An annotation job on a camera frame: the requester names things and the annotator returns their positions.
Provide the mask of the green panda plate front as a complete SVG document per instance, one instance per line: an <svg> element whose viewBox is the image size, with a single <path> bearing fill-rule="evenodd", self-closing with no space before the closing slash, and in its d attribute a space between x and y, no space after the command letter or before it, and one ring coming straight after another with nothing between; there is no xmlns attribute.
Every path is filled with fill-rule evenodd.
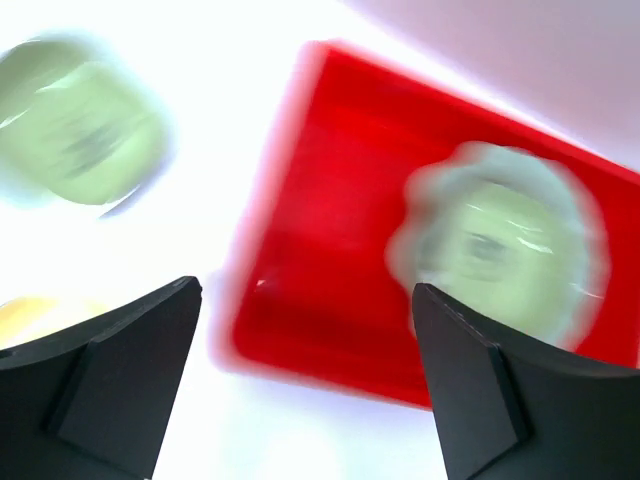
<svg viewBox="0 0 640 480"><path fill-rule="evenodd" d="M415 279L543 342L580 338L589 258L582 236L532 202L458 200L436 210L420 237Z"/></svg>

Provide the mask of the large green scalloped bowl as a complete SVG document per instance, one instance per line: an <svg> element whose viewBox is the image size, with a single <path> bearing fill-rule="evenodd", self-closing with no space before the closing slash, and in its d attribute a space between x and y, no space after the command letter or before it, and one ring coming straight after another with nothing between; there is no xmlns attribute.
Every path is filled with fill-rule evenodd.
<svg viewBox="0 0 640 480"><path fill-rule="evenodd" d="M404 290L421 283L415 279L415 255L422 233L438 208L458 200L536 202L582 236L589 258L580 316L583 332L572 347L563 348L575 349L595 322L609 278L603 216L586 185L557 161L484 142L464 143L443 163L418 169L406 183L406 217L386 250L388 269Z"/></svg>

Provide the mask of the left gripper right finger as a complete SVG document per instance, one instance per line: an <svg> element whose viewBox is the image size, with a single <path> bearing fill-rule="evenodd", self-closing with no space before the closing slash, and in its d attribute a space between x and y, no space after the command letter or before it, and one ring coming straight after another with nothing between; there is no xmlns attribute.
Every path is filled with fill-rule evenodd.
<svg viewBox="0 0 640 480"><path fill-rule="evenodd" d="M635 479L639 373L546 344L430 284L412 294L451 479Z"/></svg>

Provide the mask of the green panda plate back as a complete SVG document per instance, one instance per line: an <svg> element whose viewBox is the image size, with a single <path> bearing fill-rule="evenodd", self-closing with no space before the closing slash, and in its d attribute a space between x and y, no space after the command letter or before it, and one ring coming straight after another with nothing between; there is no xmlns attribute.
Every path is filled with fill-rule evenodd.
<svg viewBox="0 0 640 480"><path fill-rule="evenodd" d="M47 35L2 53L2 205L106 215L148 189L173 149L162 103L91 39Z"/></svg>

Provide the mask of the yellow panda plate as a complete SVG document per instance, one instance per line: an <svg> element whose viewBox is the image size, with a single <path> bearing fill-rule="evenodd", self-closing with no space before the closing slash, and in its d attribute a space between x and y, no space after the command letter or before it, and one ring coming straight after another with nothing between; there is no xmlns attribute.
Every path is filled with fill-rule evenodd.
<svg viewBox="0 0 640 480"><path fill-rule="evenodd" d="M1 305L1 348L27 343L108 311L87 299L20 297Z"/></svg>

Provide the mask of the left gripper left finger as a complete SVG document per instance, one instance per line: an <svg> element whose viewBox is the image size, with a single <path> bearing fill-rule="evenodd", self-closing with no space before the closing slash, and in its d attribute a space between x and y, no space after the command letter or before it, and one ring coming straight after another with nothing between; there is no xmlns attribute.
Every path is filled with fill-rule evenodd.
<svg viewBox="0 0 640 480"><path fill-rule="evenodd" d="M152 477L202 302L184 276L1 352L1 477Z"/></svg>

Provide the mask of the green panda plate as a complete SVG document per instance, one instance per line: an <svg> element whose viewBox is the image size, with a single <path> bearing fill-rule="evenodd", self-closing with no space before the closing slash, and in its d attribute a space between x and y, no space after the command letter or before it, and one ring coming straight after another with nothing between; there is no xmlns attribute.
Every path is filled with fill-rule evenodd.
<svg viewBox="0 0 640 480"><path fill-rule="evenodd" d="M543 342L580 338L589 258L582 236L532 202L458 200L436 210L420 237L415 279Z"/></svg>
<svg viewBox="0 0 640 480"><path fill-rule="evenodd" d="M148 189L173 149L162 103L91 39L47 35L2 53L2 205L106 215Z"/></svg>

